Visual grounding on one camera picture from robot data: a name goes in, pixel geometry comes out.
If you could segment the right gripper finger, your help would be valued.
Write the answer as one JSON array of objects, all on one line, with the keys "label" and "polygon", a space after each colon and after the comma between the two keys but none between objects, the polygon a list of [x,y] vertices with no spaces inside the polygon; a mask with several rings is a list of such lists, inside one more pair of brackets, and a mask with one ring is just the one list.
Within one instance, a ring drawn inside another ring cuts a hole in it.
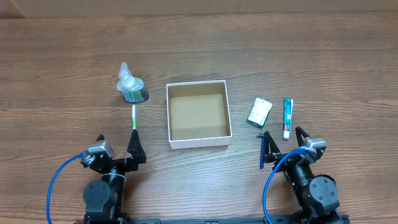
[{"label": "right gripper finger", "polygon": [[304,139],[309,137],[310,135],[307,134],[300,126],[295,128],[296,138],[299,146],[304,145]]},{"label": "right gripper finger", "polygon": [[279,148],[277,147],[277,144],[273,140],[271,134],[266,131],[264,133],[264,155],[268,156],[271,154],[278,154],[280,153]]}]

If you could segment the blue disposable razor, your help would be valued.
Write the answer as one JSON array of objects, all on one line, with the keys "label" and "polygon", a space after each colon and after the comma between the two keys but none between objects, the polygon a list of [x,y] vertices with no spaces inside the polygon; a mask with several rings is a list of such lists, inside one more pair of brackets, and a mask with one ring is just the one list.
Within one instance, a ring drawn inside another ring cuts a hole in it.
[{"label": "blue disposable razor", "polygon": [[264,150],[265,150],[265,136],[264,133],[259,133],[257,135],[259,138],[261,138],[261,153],[260,153],[260,163],[259,163],[259,168],[263,170],[264,168]]}]

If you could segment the green toothpaste tube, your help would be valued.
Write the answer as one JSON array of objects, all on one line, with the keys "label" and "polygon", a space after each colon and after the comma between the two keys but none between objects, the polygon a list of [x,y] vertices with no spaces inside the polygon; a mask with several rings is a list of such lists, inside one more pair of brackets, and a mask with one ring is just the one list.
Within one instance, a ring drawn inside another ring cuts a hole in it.
[{"label": "green toothpaste tube", "polygon": [[290,98],[284,98],[284,121],[283,121],[283,140],[288,140],[292,125],[292,112],[294,101]]}]

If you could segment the green white soap packet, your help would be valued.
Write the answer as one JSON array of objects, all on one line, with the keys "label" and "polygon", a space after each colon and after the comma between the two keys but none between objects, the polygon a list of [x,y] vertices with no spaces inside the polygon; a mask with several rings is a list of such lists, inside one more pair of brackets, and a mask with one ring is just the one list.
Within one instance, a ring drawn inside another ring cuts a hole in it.
[{"label": "green white soap packet", "polygon": [[271,109],[271,102],[256,98],[246,121],[258,128],[263,128]]}]

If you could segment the clear soap pump bottle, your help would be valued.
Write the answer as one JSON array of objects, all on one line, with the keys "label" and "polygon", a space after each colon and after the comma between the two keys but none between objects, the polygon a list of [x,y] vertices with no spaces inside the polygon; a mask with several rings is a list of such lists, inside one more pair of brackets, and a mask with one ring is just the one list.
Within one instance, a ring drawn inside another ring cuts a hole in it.
[{"label": "clear soap pump bottle", "polygon": [[121,63],[118,73],[117,89],[128,103],[143,103],[149,99],[149,94],[143,80],[134,77],[126,62]]}]

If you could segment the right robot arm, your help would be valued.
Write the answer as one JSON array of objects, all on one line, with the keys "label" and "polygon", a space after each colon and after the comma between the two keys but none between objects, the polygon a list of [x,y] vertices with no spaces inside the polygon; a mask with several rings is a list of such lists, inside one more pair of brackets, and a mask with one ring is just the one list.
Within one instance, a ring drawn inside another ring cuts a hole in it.
[{"label": "right robot arm", "polygon": [[314,175],[310,164],[319,160],[326,149],[326,141],[310,136],[301,127],[295,128],[298,148],[281,153],[271,134],[261,135],[260,168],[273,163],[262,195],[262,207],[266,223],[275,223],[267,211],[267,193],[276,173],[282,172],[292,186],[300,210],[288,216],[288,223],[349,224],[347,215],[338,212],[338,189],[336,181],[329,175]]}]

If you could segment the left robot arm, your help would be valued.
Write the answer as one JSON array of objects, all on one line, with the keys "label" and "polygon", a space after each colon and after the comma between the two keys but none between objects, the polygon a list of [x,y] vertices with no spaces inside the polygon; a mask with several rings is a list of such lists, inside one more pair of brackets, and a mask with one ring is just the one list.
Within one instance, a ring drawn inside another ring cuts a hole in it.
[{"label": "left robot arm", "polygon": [[84,223],[131,223],[131,217],[123,212],[126,173],[137,171],[139,164],[146,162],[146,154],[133,130],[127,152],[130,157],[113,159],[113,148],[101,134],[83,152],[81,164],[101,174],[99,180],[87,184],[83,191],[86,204]]}]

